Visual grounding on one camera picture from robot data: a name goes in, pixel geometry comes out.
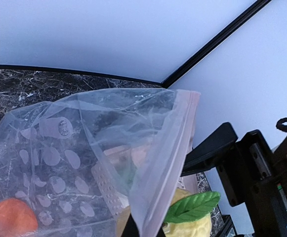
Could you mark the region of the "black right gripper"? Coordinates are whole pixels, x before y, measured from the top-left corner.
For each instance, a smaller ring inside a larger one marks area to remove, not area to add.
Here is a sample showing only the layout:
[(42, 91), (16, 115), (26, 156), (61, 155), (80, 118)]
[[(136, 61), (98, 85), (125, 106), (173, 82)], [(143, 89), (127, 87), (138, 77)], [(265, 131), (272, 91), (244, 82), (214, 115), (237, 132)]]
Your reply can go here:
[(255, 236), (287, 237), (287, 195), (269, 164), (270, 156), (259, 130), (238, 140), (225, 122), (186, 155), (181, 176), (217, 166), (229, 204), (246, 205)]

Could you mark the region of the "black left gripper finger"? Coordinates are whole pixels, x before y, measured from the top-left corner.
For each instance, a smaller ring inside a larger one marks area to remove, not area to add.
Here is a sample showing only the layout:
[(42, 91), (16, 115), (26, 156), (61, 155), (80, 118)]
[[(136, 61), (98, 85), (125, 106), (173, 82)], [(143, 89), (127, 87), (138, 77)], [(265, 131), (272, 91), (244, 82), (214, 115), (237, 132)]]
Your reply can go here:
[[(139, 231), (132, 215), (130, 215), (127, 220), (127, 223), (123, 230), (123, 237), (139, 237)], [(164, 237), (164, 232), (162, 228), (159, 229), (156, 237)]]

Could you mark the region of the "pink plastic basket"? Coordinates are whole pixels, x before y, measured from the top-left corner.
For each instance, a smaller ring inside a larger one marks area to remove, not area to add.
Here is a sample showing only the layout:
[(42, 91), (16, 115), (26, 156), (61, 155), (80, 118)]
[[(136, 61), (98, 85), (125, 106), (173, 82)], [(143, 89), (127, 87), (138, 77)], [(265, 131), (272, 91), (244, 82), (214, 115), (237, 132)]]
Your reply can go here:
[(105, 149), (103, 155), (112, 163), (104, 165), (97, 162), (91, 169), (94, 180), (104, 199), (101, 209), (110, 211), (109, 217), (117, 217), (124, 208), (129, 206), (128, 194), (131, 189), (137, 168), (146, 159), (151, 142), (141, 144), (119, 145)]

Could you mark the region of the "yellow lemon toy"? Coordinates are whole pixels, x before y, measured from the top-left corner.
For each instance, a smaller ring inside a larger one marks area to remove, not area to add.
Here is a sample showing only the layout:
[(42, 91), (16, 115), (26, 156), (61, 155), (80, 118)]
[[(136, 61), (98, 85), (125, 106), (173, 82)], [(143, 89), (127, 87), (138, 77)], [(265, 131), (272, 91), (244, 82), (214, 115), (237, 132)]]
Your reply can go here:
[(163, 224), (163, 231), (166, 237), (209, 237), (211, 229), (210, 213), (194, 222)]

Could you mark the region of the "clear zip top bag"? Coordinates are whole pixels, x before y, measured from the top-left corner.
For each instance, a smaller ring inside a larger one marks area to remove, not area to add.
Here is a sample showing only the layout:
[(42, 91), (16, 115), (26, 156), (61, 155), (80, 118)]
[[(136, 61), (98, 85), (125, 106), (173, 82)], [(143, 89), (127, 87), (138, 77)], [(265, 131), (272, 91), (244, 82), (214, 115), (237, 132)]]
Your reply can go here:
[(91, 169), (105, 149), (151, 142), (128, 203), (139, 235), (154, 237), (191, 150), (200, 94), (162, 88), (76, 93), (7, 113), (0, 121), (0, 202), (16, 198), (34, 212), (27, 237), (114, 237)]

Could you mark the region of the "orange tangerine toy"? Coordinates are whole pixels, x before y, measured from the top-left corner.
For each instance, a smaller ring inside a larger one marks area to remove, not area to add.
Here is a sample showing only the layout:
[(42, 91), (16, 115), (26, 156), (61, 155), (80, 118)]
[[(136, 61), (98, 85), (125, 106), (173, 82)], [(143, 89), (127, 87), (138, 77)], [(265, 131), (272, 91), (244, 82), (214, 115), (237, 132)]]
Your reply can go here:
[(38, 229), (33, 210), (16, 198), (0, 202), (0, 237), (18, 237)]

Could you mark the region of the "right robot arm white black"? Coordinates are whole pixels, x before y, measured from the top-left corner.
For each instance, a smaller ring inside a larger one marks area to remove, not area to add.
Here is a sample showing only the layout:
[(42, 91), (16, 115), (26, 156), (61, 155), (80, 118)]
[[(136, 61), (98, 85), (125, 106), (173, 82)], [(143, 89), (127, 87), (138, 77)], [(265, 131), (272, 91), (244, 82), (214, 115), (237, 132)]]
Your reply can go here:
[[(276, 127), (287, 134), (287, 118)], [(259, 130), (221, 124), (186, 156), (182, 176), (215, 168), (229, 204), (244, 203), (257, 237), (287, 237), (287, 136), (272, 151)]]

